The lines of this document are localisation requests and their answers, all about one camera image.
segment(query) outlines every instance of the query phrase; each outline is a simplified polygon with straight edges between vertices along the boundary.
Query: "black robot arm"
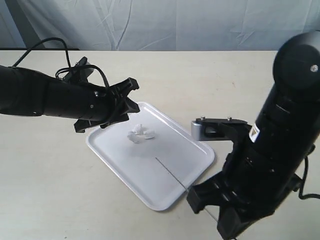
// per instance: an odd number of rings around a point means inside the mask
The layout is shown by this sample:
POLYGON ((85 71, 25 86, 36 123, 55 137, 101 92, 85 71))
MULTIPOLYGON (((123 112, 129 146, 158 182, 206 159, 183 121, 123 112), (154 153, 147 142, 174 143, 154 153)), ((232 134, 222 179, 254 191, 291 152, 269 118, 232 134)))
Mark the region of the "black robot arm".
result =
POLYGON ((105 86, 88 82, 94 65, 83 57, 63 79, 41 72, 0 65, 0 113, 17 116, 54 116, 77 119, 77 133, 94 126, 105 128, 127 121, 128 113, 139 112, 138 105, 127 96, 139 89, 137 81, 128 78, 123 82, 105 86))
POLYGON ((217 229, 224 240, 272 215, 292 191, 307 198, 306 171, 303 179, 295 171, 303 159, 308 166, 320 133, 319 66, 320 32, 295 36, 275 57, 275 83, 253 126, 231 118, 192 122, 199 141, 233 142, 222 171, 192 186, 187 196, 196 214, 206 205, 219 206, 217 229))

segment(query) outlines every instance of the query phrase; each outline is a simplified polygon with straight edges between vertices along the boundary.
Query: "white tray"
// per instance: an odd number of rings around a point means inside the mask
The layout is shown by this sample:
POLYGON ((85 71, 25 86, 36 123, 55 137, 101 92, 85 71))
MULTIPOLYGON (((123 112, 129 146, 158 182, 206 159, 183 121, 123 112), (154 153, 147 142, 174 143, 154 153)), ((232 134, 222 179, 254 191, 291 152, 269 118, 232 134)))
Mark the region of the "white tray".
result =
POLYGON ((140 112, 130 114, 129 121, 106 129, 97 127, 86 143, 145 205, 163 211, 185 189, 155 157, 188 188, 214 161, 215 153, 152 105, 138 104, 140 112), (127 134, 136 124, 154 130, 156 137, 133 143, 127 134))

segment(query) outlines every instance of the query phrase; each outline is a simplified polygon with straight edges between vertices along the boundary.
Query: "sticker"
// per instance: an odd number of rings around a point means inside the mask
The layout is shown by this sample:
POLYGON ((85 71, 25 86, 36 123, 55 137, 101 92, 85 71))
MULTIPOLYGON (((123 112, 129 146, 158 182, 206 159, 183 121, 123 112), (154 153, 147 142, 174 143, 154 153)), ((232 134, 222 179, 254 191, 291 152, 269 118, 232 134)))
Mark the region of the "sticker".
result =
POLYGON ((249 132, 249 138, 251 139, 251 141, 253 143, 256 142, 258 136, 259 136, 259 133, 260 133, 260 130, 259 128, 257 127, 256 124, 254 124, 249 132))

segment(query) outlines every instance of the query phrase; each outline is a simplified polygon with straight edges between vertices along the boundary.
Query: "table surface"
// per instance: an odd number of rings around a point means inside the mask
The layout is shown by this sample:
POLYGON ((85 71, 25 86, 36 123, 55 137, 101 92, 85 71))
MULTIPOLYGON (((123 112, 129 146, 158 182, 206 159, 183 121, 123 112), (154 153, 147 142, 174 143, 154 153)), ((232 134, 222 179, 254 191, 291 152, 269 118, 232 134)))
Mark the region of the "table surface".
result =
MULTIPOLYGON (((10 66, 21 51, 0 51, 10 66)), ((273 85, 274 51, 108 52, 72 51, 72 64, 86 56, 110 84, 138 80, 134 101, 145 101, 186 129, 200 116, 253 124, 273 85)), ((20 67, 54 76, 66 67, 63 51, 34 51, 20 67)), ((98 73, 89 81, 102 85, 98 73)), ((73 119, 0 116, 0 239, 6 240, 220 240, 206 213, 193 214, 183 196, 165 212, 147 208, 74 132, 73 119)), ((231 142, 210 142, 217 164, 199 179, 219 172, 231 142)), ((320 150, 310 156, 305 192, 320 193, 320 150)), ((318 239, 320 201, 292 193, 273 216, 239 240, 318 239)), ((218 216, 216 207, 209 210, 218 216)))

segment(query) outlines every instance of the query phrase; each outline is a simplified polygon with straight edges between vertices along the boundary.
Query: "black cable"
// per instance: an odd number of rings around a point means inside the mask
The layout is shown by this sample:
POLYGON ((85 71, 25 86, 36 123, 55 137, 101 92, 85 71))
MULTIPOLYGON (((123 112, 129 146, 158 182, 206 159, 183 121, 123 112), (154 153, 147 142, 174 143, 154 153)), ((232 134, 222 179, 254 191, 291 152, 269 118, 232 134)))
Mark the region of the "black cable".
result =
POLYGON ((306 156, 304 158, 304 172, 303 172, 301 186, 300 186, 300 189, 299 189, 299 198, 301 200, 305 200, 305 199, 320 199, 320 194, 310 193, 310 194, 304 195, 304 188, 305 188, 305 183, 306 183, 307 176, 308 176, 308 169, 309 169, 309 159, 306 156))
POLYGON ((18 66, 19 63, 21 63, 21 61, 23 59, 25 59, 25 57, 32 51, 34 50, 37 46, 39 46, 40 44, 43 44, 45 42, 49 42, 49 41, 59 41, 63 44, 64 46, 64 51, 65 51, 65 56, 66 56, 66 62, 68 63, 68 67, 71 68, 71 63, 70 63, 70 59, 69 59, 69 53, 68 53, 68 47, 66 42, 59 38, 59 37, 49 37, 46 39, 41 40, 40 42, 38 42, 37 44, 33 45, 32 47, 30 47, 13 65, 12 67, 16 67, 18 66))
POLYGON ((106 75, 104 74, 104 72, 99 67, 97 67, 96 65, 91 65, 91 64, 83 65, 83 66, 72 66, 70 68, 68 68, 68 67, 61 68, 58 71, 56 71, 55 77, 57 79, 59 79, 59 74, 68 73, 68 72, 70 72, 72 70, 84 70, 84 69, 96 69, 96 70, 98 70, 98 72, 100 73, 100 75, 101 75, 101 77, 103 79, 104 85, 107 88, 109 87, 108 79, 107 79, 106 75))

